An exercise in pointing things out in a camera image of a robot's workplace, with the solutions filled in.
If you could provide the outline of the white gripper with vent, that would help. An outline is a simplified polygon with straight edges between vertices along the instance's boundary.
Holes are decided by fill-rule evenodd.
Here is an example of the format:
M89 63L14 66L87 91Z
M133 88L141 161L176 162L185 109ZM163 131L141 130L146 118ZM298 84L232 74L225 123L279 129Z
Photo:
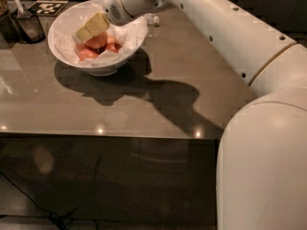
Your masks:
M135 0L105 0L106 14L114 25L125 25L133 19ZM91 15L74 33L72 38L76 43L85 42L109 28L107 16L97 11Z

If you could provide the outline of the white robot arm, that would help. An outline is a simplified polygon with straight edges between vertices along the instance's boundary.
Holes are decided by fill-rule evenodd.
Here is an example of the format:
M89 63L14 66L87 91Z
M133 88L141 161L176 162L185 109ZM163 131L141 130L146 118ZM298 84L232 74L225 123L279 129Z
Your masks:
M228 0L105 0L123 25L167 5L210 40L257 100L224 130L216 172L218 230L307 230L307 52Z

